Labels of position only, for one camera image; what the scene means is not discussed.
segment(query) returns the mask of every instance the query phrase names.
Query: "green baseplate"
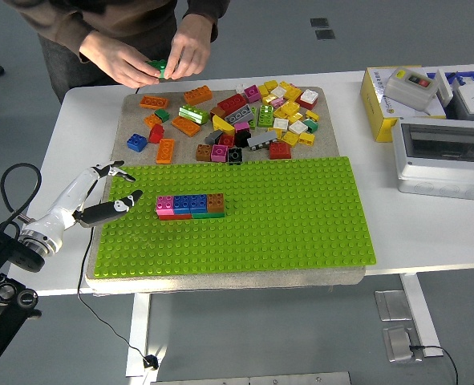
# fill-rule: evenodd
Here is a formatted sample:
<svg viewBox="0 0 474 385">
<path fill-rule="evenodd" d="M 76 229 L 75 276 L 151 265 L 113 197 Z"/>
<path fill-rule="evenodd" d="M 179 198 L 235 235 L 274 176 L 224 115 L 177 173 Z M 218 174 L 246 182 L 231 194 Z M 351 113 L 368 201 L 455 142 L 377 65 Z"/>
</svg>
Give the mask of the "green baseplate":
<svg viewBox="0 0 474 385">
<path fill-rule="evenodd" d="M 374 265 L 346 157 L 135 166 L 110 199 L 144 195 L 103 227 L 95 278 L 157 277 Z M 225 217 L 160 221 L 156 197 L 224 193 Z"/>
</svg>

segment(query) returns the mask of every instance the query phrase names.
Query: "dark pants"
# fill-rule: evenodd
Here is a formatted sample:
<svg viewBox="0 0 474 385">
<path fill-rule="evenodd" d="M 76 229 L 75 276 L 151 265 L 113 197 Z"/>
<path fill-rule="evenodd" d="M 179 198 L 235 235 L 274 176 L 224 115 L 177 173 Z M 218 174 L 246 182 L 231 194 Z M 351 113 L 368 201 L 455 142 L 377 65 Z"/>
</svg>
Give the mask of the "dark pants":
<svg viewBox="0 0 474 385">
<path fill-rule="evenodd" d="M 122 38 L 146 55 L 150 60 L 167 59 L 171 51 L 172 37 L 176 33 L 176 20 L 169 19 L 163 26 L 146 34 L 131 38 Z M 44 61 L 50 76 L 53 91 L 63 102 L 63 98 L 72 88 L 110 86 L 118 84 L 114 79 L 101 71 L 94 63 L 82 63 L 78 56 L 66 47 L 38 36 L 43 48 Z"/>
</svg>

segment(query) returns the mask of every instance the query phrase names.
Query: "person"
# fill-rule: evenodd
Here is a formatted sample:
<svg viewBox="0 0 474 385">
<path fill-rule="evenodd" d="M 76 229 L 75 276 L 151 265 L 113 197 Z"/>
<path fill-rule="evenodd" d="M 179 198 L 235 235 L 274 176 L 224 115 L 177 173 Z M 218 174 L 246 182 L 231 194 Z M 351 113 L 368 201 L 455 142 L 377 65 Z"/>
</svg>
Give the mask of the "person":
<svg viewBox="0 0 474 385">
<path fill-rule="evenodd" d="M 159 82 L 146 62 L 167 58 L 166 79 L 201 73 L 229 0 L 3 0 L 37 31 L 60 103 L 75 87 Z"/>
</svg>

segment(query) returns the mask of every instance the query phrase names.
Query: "gray floor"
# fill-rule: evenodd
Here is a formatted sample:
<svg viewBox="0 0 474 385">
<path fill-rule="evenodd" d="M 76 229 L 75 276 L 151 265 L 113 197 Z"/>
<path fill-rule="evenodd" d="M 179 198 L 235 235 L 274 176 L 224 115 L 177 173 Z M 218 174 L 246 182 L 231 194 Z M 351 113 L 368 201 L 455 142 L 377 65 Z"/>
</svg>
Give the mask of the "gray floor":
<svg viewBox="0 0 474 385">
<path fill-rule="evenodd" d="M 184 7 L 181 2 L 179 13 Z M 336 39 L 318 41 L 310 27 L 313 17 L 328 18 Z M 456 0 L 235 0 L 220 27 L 211 61 L 198 79 L 474 63 L 474 3 Z M 14 163 L 42 164 L 59 113 L 35 33 L 2 2 L 0 64 L 6 69 L 0 76 L 1 177 Z M 10 181 L 17 186 L 10 194 L 14 206 L 32 187 L 27 176 L 22 172 Z M 7 215 L 0 195 L 0 222 Z M 419 279 L 441 345 L 455 359 L 461 383 L 473 384 L 474 269 Z M 413 365 L 387 361 L 386 325 L 379 320 L 374 291 L 400 288 L 397 276 L 385 276 L 332 291 L 158 295 L 152 322 L 159 326 L 153 331 L 169 338 L 160 379 L 349 371 L 359 385 L 453 383 L 445 358 Z M 131 296 L 87 299 L 128 335 Z M 125 383 L 124 344 L 75 297 L 40 298 L 38 308 L 43 317 L 27 322 L 0 359 L 0 384 Z"/>
</svg>

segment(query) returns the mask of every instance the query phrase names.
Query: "black cable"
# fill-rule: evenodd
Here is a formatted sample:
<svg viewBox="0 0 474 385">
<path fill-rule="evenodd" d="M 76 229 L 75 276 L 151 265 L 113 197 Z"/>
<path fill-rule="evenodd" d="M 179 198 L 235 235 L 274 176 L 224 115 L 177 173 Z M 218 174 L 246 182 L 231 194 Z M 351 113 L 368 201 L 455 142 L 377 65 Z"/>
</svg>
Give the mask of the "black cable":
<svg viewBox="0 0 474 385">
<path fill-rule="evenodd" d="M 130 342 L 125 338 L 123 337 L 122 335 L 120 334 L 117 334 L 117 332 L 115 331 L 115 329 L 113 328 L 112 325 L 110 325 L 108 322 L 104 321 L 103 319 L 101 319 L 101 317 L 81 298 L 80 296 L 80 287 L 82 285 L 82 277 L 83 277 L 83 270 L 85 269 L 85 261 L 87 260 L 87 255 L 88 255 L 88 252 L 89 252 L 89 249 L 91 248 L 91 245 L 92 245 L 92 237 L 94 235 L 94 227 L 91 228 L 91 238 L 89 239 L 89 244 L 87 245 L 87 249 L 85 250 L 85 254 L 83 255 L 83 260 L 82 260 L 82 267 L 80 269 L 80 273 L 79 273 L 79 280 L 78 280 L 78 286 L 76 288 L 76 296 L 78 297 L 78 299 L 81 301 L 82 304 L 85 305 L 86 308 L 88 308 L 91 313 L 102 323 L 104 323 L 106 326 L 108 326 L 112 333 L 115 334 L 117 337 L 121 338 L 123 341 L 126 342 L 126 344 L 128 345 L 128 347 L 132 348 L 134 351 L 138 351 L 140 356 L 142 357 L 142 359 L 151 365 L 151 363 L 146 359 L 146 357 L 144 357 L 144 355 L 142 354 L 142 352 L 140 351 L 139 348 L 137 347 L 134 347 L 130 344 Z"/>
<path fill-rule="evenodd" d="M 26 199 L 26 201 L 21 205 L 21 207 L 19 207 L 19 209 L 14 211 L 14 209 L 10 205 L 9 198 L 6 195 L 5 181 L 6 181 L 6 178 L 8 177 L 8 175 L 13 170 L 15 170 L 16 168 L 21 168 L 21 167 L 26 167 L 26 168 L 32 169 L 35 172 L 35 174 L 37 175 L 37 181 L 35 182 L 34 191 L 30 194 L 28 199 Z M 7 170 L 5 170 L 5 172 L 2 175 L 2 179 L 0 180 L 0 190 L 2 192 L 3 203 L 5 204 L 6 208 L 12 214 L 6 219 L 6 221 L 0 223 L 0 232 L 4 232 L 8 225 L 13 225 L 16 229 L 16 235 L 15 235 L 14 238 L 17 239 L 19 237 L 19 232 L 21 231 L 21 229 L 19 228 L 19 225 L 14 222 L 14 219 L 30 205 L 32 200 L 37 195 L 39 189 L 41 188 L 41 183 L 42 182 L 43 182 L 43 176 L 41 175 L 40 170 L 37 167 L 35 167 L 33 164 L 30 164 L 30 163 L 17 163 L 17 164 L 14 164 L 14 165 L 10 166 Z"/>
<path fill-rule="evenodd" d="M 449 357 L 449 359 L 451 360 L 452 366 L 454 367 L 454 373 L 456 373 L 456 385 L 458 385 L 458 369 L 457 369 L 456 364 L 454 363 L 454 360 L 452 359 L 451 355 L 443 347 L 436 346 L 436 345 L 427 345 L 427 346 L 412 345 L 412 346 L 410 346 L 410 351 L 419 351 L 421 349 L 427 349 L 427 348 L 431 348 L 431 347 L 435 348 L 435 349 L 441 349 L 442 352 L 444 352 Z"/>
</svg>

